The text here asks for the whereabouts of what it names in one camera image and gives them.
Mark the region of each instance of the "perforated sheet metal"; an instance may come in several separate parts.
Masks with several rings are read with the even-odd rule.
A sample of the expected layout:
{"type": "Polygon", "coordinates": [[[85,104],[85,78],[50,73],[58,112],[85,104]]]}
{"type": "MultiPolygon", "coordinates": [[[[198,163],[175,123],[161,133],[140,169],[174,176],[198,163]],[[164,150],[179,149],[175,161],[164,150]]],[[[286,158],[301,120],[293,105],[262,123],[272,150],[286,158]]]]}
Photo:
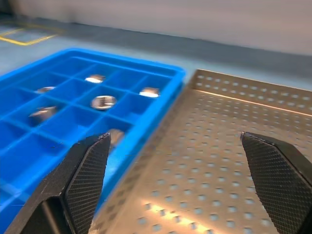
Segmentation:
{"type": "Polygon", "coordinates": [[[311,100],[308,91],[198,70],[89,233],[276,234],[239,136],[275,137],[311,160],[311,100]]]}

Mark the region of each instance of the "knurled surface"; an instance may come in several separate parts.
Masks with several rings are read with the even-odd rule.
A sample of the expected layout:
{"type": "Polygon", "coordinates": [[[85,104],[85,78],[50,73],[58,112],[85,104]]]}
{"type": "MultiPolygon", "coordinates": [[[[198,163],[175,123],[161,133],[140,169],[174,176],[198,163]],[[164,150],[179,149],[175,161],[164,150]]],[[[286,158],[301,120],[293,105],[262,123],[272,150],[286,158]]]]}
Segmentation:
{"type": "Polygon", "coordinates": [[[256,192],[281,234],[296,234],[312,206],[312,190],[274,147],[243,139],[256,192]]]}
{"type": "Polygon", "coordinates": [[[107,136],[104,136],[89,148],[66,192],[67,206],[79,234],[88,233],[98,204],[109,150],[107,145],[107,136]]]}
{"type": "MultiPolygon", "coordinates": [[[[223,79],[223,74],[205,72],[197,71],[193,88],[207,77],[220,79],[213,82],[223,88],[224,79],[231,81],[231,76],[223,79]]],[[[245,79],[237,79],[244,84],[245,79]]],[[[90,233],[278,233],[255,194],[239,136],[242,131],[269,135],[292,143],[308,157],[311,117],[202,91],[183,92],[95,218],[90,233]]]]}

